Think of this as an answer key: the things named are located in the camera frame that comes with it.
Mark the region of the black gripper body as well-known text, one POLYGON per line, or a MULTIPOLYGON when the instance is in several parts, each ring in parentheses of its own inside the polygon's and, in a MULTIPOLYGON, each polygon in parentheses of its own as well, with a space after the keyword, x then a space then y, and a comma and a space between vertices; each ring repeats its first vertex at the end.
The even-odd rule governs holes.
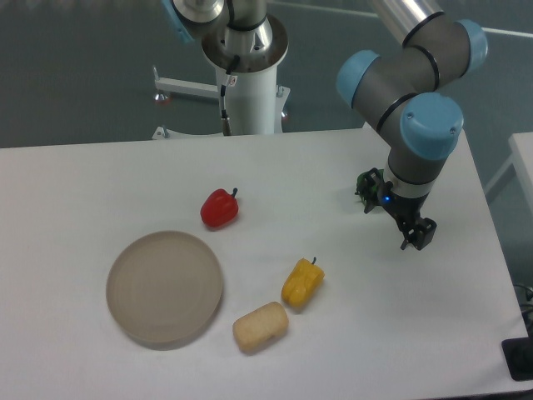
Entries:
POLYGON ((372 168, 362 174, 362 203, 364 213, 375 207, 383 208, 392 216, 402 233, 427 230, 427 222, 421 217, 421 207, 427 195, 403 197, 392 191, 393 183, 383 177, 384 170, 372 168))

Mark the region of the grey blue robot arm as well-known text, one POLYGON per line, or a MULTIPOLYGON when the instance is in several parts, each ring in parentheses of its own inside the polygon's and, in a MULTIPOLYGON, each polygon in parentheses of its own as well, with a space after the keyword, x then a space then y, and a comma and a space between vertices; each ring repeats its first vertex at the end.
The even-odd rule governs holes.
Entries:
MULTIPOLYGON (((263 1, 165 1, 183 41, 199 39, 216 72, 216 100, 226 136, 272 134, 281 124, 276 72, 288 36, 263 1)), ((373 9, 401 44, 395 57, 361 50, 336 77, 342 100, 389 145, 383 169, 362 173, 356 194, 365 209, 383 208, 405 246, 422 249, 436 223, 421 208, 456 147, 464 118, 442 86, 479 68, 488 43, 470 20, 452 21, 434 1, 375 1, 373 9)))

